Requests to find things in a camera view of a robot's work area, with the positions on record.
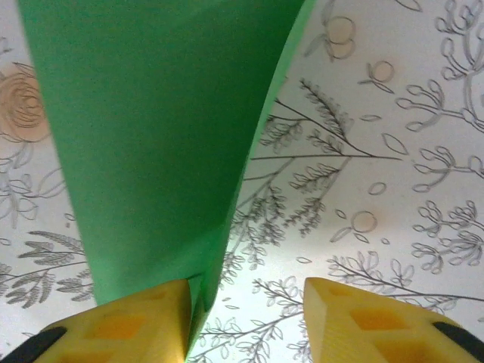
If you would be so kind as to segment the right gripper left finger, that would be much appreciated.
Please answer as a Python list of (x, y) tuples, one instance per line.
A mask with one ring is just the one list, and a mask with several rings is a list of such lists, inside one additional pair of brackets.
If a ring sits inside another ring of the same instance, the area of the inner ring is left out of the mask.
[(183, 362), (188, 355), (191, 295), (179, 279), (48, 325), (5, 362)]

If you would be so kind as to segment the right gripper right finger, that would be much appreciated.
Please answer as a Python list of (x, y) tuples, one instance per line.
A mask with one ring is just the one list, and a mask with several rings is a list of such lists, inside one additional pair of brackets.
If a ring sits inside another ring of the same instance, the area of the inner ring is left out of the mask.
[(325, 278), (306, 278), (304, 322), (319, 363), (483, 360), (483, 342), (420, 306)]

